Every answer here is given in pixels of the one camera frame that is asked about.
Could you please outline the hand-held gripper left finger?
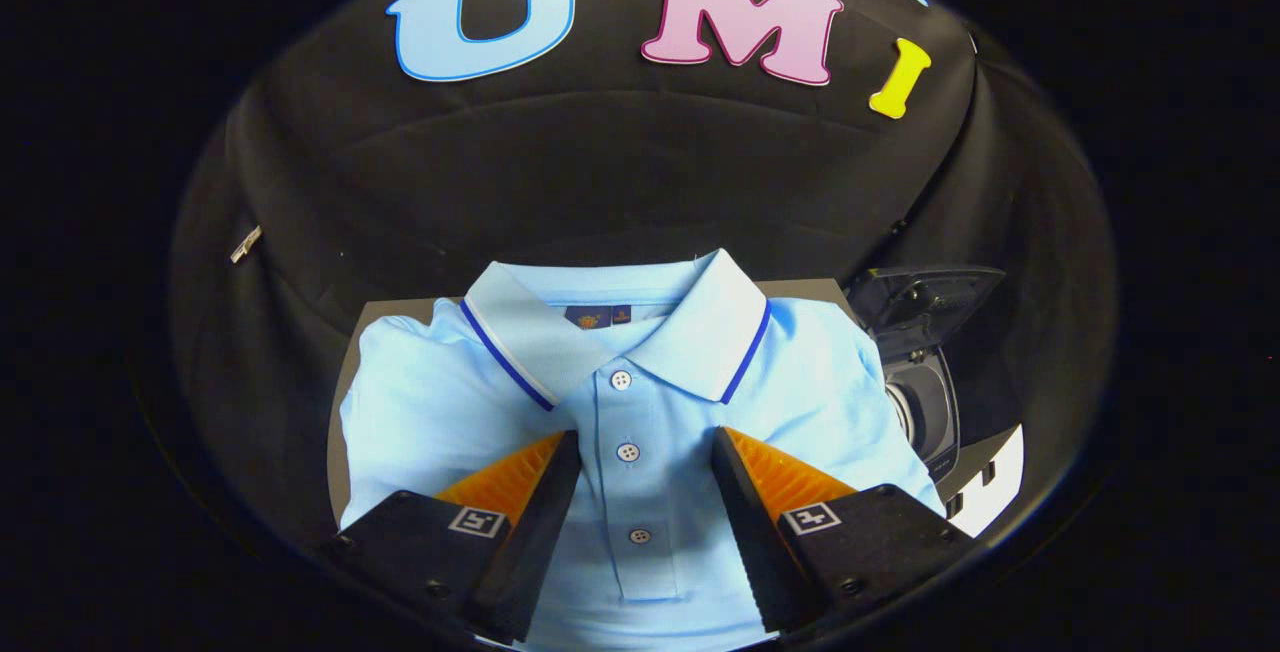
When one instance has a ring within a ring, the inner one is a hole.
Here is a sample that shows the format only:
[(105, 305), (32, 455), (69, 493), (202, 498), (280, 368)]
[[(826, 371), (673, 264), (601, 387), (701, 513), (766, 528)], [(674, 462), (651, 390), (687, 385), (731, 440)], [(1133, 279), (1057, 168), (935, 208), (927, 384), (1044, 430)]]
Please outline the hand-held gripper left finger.
[(436, 494), (393, 492), (320, 553), (447, 639), (525, 640), (580, 470), (577, 434), (559, 430)]

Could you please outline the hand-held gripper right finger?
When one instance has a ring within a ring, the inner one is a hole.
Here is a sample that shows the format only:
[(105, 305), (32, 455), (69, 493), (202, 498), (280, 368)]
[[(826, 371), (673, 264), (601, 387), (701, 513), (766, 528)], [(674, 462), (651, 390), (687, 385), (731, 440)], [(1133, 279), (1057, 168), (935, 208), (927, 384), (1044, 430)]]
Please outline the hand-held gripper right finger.
[(768, 632), (815, 635), (878, 614), (959, 562), (974, 539), (906, 491), (859, 491), (728, 427), (712, 470)]

